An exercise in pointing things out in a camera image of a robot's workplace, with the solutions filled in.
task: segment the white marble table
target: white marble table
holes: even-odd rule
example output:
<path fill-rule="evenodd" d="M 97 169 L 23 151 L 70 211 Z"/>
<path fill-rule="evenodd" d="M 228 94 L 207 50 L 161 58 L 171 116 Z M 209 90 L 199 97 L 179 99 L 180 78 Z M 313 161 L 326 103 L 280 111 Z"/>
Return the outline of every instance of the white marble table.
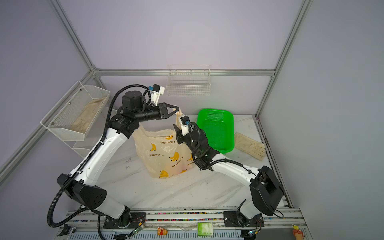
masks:
<path fill-rule="evenodd" d="M 189 116 L 195 121 L 197 116 Z M 172 128 L 175 117 L 144 122 L 147 131 Z M 252 115 L 234 116 L 235 132 L 260 141 Z M 237 150 L 227 157 L 245 165 L 270 167 L 268 159 L 259 161 Z M 132 210 L 235 209 L 251 197 L 248 186 L 210 170 L 191 170 L 167 179 L 152 178 L 136 154 L 133 138 L 125 142 L 102 172 L 97 185 Z"/>

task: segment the white mesh basket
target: white mesh basket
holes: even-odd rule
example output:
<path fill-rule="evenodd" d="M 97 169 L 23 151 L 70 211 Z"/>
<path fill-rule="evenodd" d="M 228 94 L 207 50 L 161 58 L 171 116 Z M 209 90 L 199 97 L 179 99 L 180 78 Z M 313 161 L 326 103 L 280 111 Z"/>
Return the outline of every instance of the white mesh basket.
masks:
<path fill-rule="evenodd" d="M 177 67 L 193 69 L 174 69 Z M 169 65 L 167 81 L 169 96 L 209 96 L 210 92 L 209 65 Z"/>
<path fill-rule="evenodd" d="M 66 105 L 60 110 L 60 112 L 53 118 L 48 126 L 45 126 L 51 133 L 58 137 L 62 141 L 84 141 L 85 137 L 92 128 L 95 119 L 100 115 L 101 110 L 109 99 L 109 91 L 98 88 L 96 86 L 83 86 L 80 82 L 79 89 L 70 98 Z M 72 124 L 75 122 L 77 117 L 83 111 L 85 105 L 93 99 L 106 97 L 100 104 L 97 113 L 93 116 L 93 120 L 85 133 L 76 132 L 70 130 Z"/>

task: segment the green plastic basket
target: green plastic basket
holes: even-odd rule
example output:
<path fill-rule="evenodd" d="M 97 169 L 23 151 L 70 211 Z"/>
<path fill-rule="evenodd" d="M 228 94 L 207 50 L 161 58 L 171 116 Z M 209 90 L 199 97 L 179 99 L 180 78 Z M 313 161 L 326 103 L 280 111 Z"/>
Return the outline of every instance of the green plastic basket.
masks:
<path fill-rule="evenodd" d="M 233 114 L 225 110 L 203 109 L 197 116 L 197 125 L 204 130 L 208 144 L 220 153 L 235 147 Z"/>

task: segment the slotted metal panel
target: slotted metal panel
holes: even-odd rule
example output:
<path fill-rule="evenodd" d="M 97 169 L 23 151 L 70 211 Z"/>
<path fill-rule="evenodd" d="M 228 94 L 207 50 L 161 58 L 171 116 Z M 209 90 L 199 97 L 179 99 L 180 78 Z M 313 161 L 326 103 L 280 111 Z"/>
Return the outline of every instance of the slotted metal panel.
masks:
<path fill-rule="evenodd" d="M 114 235 L 128 234 L 129 232 L 109 232 L 103 233 L 105 239 L 113 239 Z M 71 235 L 69 240 L 91 240 L 100 239 L 97 231 L 94 232 L 76 232 Z M 175 240 L 191 240 L 191 239 L 209 239 L 209 240 L 242 240 L 240 237 L 240 230 L 214 230 L 213 236 L 198 236 L 196 230 L 181 231 L 171 230 L 167 235 L 159 236 L 157 231 L 141 231 L 131 239 L 175 239 Z"/>

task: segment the white wall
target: white wall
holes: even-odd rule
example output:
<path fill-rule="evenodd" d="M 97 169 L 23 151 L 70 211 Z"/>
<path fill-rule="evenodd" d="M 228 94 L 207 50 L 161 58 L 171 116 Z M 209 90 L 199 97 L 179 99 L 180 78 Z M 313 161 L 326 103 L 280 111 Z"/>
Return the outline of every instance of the white wall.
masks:
<path fill-rule="evenodd" d="M 302 0 L 61 0 L 98 68 L 274 69 Z"/>
<path fill-rule="evenodd" d="M 102 76 L 101 79 L 112 96 L 130 84 L 145 86 L 159 84 L 164 87 L 167 85 L 167 76 Z M 198 114 L 203 108 L 224 109 L 232 114 L 254 114 L 269 80 L 269 76 L 211 76 L 209 96 L 168 96 L 166 91 L 159 102 L 178 105 L 184 114 L 189 115 Z M 121 97 L 124 93 L 117 98 L 115 104 L 117 107 L 121 106 Z"/>
<path fill-rule="evenodd" d="M 0 52 L 2 165 L 87 68 L 46 0 L 1 1 Z M 0 238 L 53 239 L 58 229 L 48 227 L 46 214 L 60 188 L 56 178 L 80 160 L 46 133 L 0 192 Z M 64 196 L 54 220 L 76 205 Z"/>
<path fill-rule="evenodd" d="M 261 114 L 315 240 L 383 236 L 383 12 L 315 0 Z"/>

